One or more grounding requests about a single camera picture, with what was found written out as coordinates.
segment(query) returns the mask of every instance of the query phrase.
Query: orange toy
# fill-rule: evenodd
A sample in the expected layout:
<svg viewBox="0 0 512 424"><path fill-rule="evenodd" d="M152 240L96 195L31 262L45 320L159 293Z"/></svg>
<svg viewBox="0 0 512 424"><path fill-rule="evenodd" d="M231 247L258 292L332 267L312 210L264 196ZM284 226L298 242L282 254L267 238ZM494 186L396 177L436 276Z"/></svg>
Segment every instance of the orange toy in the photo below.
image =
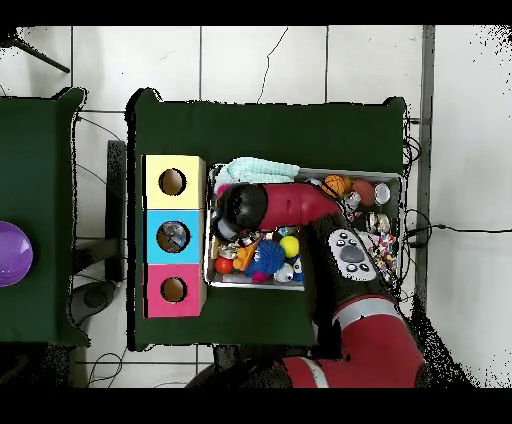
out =
<svg viewBox="0 0 512 424"><path fill-rule="evenodd" d="M339 175L327 175L322 184L322 190L332 197L340 197L345 191L345 183Z"/></svg>
<svg viewBox="0 0 512 424"><path fill-rule="evenodd" d="M239 271L245 271L247 269L247 267L249 266L249 262L251 262L251 259L260 240L261 237L258 240L256 240L253 244L238 249L237 257L233 261L233 268Z"/></svg>

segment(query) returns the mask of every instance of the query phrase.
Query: orange ball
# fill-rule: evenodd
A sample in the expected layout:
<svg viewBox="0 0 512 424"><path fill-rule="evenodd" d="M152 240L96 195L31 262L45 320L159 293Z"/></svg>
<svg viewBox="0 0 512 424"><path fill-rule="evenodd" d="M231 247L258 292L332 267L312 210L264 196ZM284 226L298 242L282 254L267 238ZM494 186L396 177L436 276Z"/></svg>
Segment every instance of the orange ball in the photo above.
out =
<svg viewBox="0 0 512 424"><path fill-rule="evenodd" d="M328 175L322 184L322 190L332 197L341 197L345 191L345 183L339 175Z"/></svg>

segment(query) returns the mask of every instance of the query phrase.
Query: white stripe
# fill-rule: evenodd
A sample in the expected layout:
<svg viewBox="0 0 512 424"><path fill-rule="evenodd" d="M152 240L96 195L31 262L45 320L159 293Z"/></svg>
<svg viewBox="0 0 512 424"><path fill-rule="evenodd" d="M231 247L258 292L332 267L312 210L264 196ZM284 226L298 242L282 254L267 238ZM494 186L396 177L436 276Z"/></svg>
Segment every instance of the white stripe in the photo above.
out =
<svg viewBox="0 0 512 424"><path fill-rule="evenodd" d="M350 324L362 317L364 318L372 315L391 315L400 320L402 319L395 309L395 305L391 301L380 297L371 297L351 303L347 307L343 308L334 316L332 323L334 325L336 321L339 321L341 330L343 331Z"/></svg>
<svg viewBox="0 0 512 424"><path fill-rule="evenodd" d="M322 371L322 368L320 368L317 364L308 358L301 357L300 359L306 363L306 365L313 373L313 378L315 379L317 389L328 389L329 383L327 383L327 379L325 378L325 374Z"/></svg>

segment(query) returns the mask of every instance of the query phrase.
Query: floor crack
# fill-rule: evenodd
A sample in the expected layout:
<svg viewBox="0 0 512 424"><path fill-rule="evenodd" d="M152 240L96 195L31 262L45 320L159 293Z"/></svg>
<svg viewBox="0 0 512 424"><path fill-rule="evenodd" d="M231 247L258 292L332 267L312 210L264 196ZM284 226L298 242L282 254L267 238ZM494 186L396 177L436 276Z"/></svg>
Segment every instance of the floor crack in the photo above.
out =
<svg viewBox="0 0 512 424"><path fill-rule="evenodd" d="M265 71L265 76L263 77L263 84L261 85L261 93L260 93L260 97L258 97L258 101L256 103L259 103L260 100L261 100L261 96L263 96L263 90L265 89L265 82L267 80L267 74L268 74L268 70L270 68L270 55L272 53L274 53L274 50L277 49L277 47L279 46L279 44L281 43L281 40L283 39L284 35L288 32L288 26L286 26L286 29L284 30L283 34L281 35L281 38L279 39L279 41L277 42L277 44L274 46L274 48L272 49L272 51L267 55L267 70Z"/></svg>

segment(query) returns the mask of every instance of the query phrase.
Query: green tablecloth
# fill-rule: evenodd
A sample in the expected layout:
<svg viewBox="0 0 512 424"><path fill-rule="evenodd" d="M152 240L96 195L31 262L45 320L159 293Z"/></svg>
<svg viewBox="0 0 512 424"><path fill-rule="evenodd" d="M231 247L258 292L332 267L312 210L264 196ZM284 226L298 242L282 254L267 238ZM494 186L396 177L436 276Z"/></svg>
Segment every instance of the green tablecloth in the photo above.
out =
<svg viewBox="0 0 512 424"><path fill-rule="evenodd" d="M66 308L71 275L71 129L81 89L54 99L0 97L0 220L19 226L34 249L19 283L0 288L0 342L86 345Z"/></svg>
<svg viewBox="0 0 512 424"><path fill-rule="evenodd" d="M136 162L128 187L136 199L135 214L128 211L128 230L136 237L128 295L131 311L135 291L128 319L135 347L314 342L303 292L209 287L200 317L142 317L141 155L198 155L207 166L253 156L309 168L401 173L404 112L402 98L384 105L228 105L161 102L153 90L137 91L127 107L128 154Z"/></svg>

